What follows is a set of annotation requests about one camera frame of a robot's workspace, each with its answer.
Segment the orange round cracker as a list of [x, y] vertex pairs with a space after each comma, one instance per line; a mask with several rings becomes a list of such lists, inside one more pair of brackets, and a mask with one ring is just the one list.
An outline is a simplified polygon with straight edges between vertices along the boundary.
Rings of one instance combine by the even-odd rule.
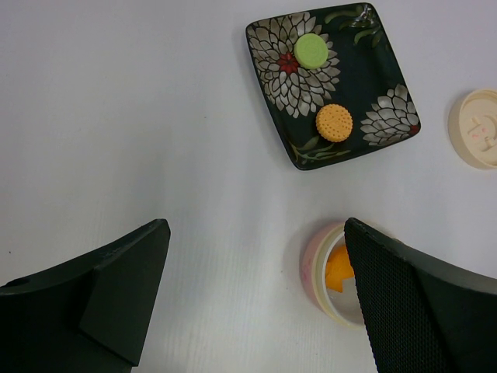
[[338, 104], [323, 106], [318, 111], [315, 123], [318, 133], [330, 142], [345, 141], [353, 130], [350, 112]]

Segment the orange fish shaped snack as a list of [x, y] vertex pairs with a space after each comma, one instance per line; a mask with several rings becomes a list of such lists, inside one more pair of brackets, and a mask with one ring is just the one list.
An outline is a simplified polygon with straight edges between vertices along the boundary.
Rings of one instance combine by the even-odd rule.
[[327, 289], [343, 292], [343, 281], [354, 277], [346, 245], [339, 246], [330, 253], [325, 265], [325, 285]]

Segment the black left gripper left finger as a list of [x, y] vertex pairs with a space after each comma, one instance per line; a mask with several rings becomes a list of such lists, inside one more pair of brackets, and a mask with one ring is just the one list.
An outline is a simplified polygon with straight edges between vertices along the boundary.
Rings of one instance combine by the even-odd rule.
[[3, 372], [130, 372], [138, 366], [171, 231], [155, 219], [1, 287]]

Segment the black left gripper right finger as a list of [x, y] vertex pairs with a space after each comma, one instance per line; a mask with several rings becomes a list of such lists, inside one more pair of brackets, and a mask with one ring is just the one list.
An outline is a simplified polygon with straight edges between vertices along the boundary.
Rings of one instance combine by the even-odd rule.
[[368, 224], [344, 227], [379, 372], [494, 372], [496, 280], [413, 249]]

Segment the green round cookie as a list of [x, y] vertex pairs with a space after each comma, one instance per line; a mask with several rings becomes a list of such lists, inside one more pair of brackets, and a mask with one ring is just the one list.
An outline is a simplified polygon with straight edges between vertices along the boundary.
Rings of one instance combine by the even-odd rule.
[[297, 62], [306, 69], [320, 68], [328, 59], [326, 42], [315, 33], [306, 33], [294, 45]]

